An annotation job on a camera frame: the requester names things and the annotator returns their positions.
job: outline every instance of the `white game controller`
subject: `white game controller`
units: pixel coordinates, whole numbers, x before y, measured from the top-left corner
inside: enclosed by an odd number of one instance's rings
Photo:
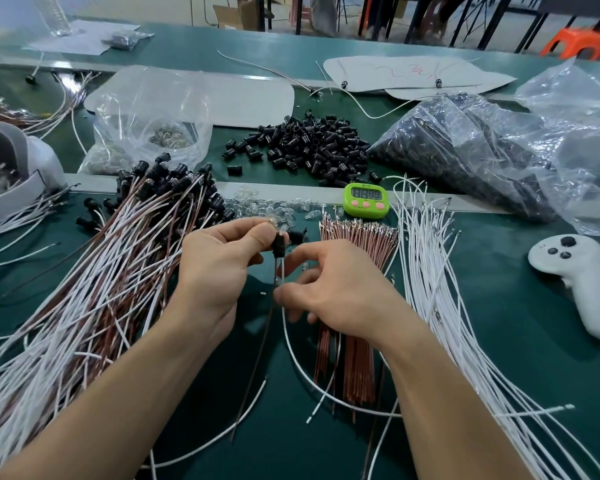
[[[557,274],[572,288],[584,328],[600,339],[599,243],[584,235],[554,235],[532,247],[528,258],[538,271]]]

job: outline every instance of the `hand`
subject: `hand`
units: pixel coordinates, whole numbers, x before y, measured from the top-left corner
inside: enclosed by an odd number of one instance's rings
[[[276,228],[264,218],[238,219],[193,231],[184,238],[175,301],[219,344],[231,332],[247,266],[262,263]]]
[[[302,244],[286,257],[285,275],[307,260],[318,265],[274,291],[275,300],[288,308],[289,321],[296,322],[302,311],[309,311],[309,322],[320,317],[331,328],[379,349],[408,318],[422,322],[367,252],[351,242]]]

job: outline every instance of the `white paper sheet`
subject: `white paper sheet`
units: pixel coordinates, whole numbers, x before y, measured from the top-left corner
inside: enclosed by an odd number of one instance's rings
[[[64,54],[102,55],[108,45],[103,39],[111,38],[115,32],[136,30],[140,25],[112,22],[91,22],[74,20],[71,26],[72,34],[66,37],[49,36],[29,44],[30,47],[42,52],[62,52]]]
[[[341,85],[347,81],[352,93],[379,89],[435,89],[436,80],[443,88],[486,84],[491,76],[472,63],[455,57],[375,57],[357,55],[324,62],[324,70]]]
[[[456,88],[455,90],[464,91],[466,93],[482,94],[506,86],[516,79],[510,75],[500,74],[498,72],[485,72],[485,74],[488,75],[487,82],[477,86]],[[404,101],[419,101],[430,96],[449,92],[448,89],[385,89],[384,91],[390,96]]]
[[[140,80],[144,87],[155,88],[152,101],[138,101],[137,88],[129,81]],[[97,88],[84,101],[84,107],[96,112],[98,100],[114,95],[120,107],[147,107],[151,115],[195,123],[197,115],[187,112],[187,94],[203,91],[208,97],[209,119],[214,125],[257,128],[279,125],[293,113],[295,93],[285,79],[245,79],[231,74],[176,71],[156,67],[129,66]]]

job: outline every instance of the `concrete floor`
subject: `concrete floor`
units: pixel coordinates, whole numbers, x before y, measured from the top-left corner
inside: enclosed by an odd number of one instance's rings
[[[32,9],[34,8],[31,0],[21,0],[22,3],[14,3],[14,0],[0,0],[0,35],[8,30],[9,27],[27,27],[32,33],[44,33],[44,26],[41,20],[37,17],[31,17]],[[67,14],[96,16],[104,18],[118,18],[129,20],[137,23],[142,22],[164,22],[164,23],[181,23],[186,25],[213,25],[216,21],[216,15],[213,10],[213,5],[236,6],[236,0],[59,0]],[[358,37],[358,22],[363,0],[345,0],[347,7],[347,20],[344,15],[340,20],[339,37],[357,38]],[[520,4],[521,0],[514,0],[513,4]],[[18,10],[13,10],[13,6],[20,7]],[[409,28],[409,23],[413,16],[416,3],[410,2],[407,5],[405,15],[394,21],[393,28],[388,40],[382,38],[382,42],[402,43]],[[446,37],[444,39],[428,38],[422,43],[435,45],[448,45],[453,31],[457,26],[459,15],[462,12],[462,6],[458,8],[450,23]],[[487,20],[490,19],[495,5],[486,8]],[[288,23],[289,7],[279,4],[274,4],[272,11],[275,15],[273,21],[274,32],[294,32],[294,27]],[[463,40],[468,25],[473,17],[469,19],[469,23],[462,29],[460,36],[456,42],[456,47],[475,48],[480,41],[484,32],[484,10],[480,12],[474,31]],[[532,16],[517,15],[507,13],[504,15],[499,24],[493,38],[488,46],[488,50],[499,50],[504,52],[513,52],[517,47],[520,39],[528,29],[533,20]],[[555,33],[563,27],[569,20],[568,16],[549,15],[544,23],[542,30],[536,36],[533,44],[529,48],[529,52],[539,52],[545,44],[555,35]],[[592,26],[597,20],[591,18],[579,18],[574,26]],[[312,31],[309,23],[303,23],[303,34],[319,35]]]

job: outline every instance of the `green digital timer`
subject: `green digital timer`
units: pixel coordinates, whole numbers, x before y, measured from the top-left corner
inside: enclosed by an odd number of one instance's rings
[[[344,187],[342,206],[352,217],[382,219],[389,212],[389,195],[378,185],[353,182]]]

